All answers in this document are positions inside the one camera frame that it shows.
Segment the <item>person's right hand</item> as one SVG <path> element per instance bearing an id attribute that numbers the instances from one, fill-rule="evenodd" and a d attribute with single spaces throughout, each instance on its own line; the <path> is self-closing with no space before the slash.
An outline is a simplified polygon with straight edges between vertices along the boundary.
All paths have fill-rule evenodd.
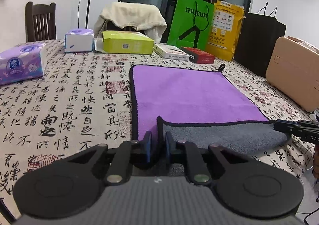
<path id="1" fill-rule="evenodd" d="M 319 145 L 315 146 L 314 159 L 312 163 L 312 174 L 315 179 L 319 180 Z"/>

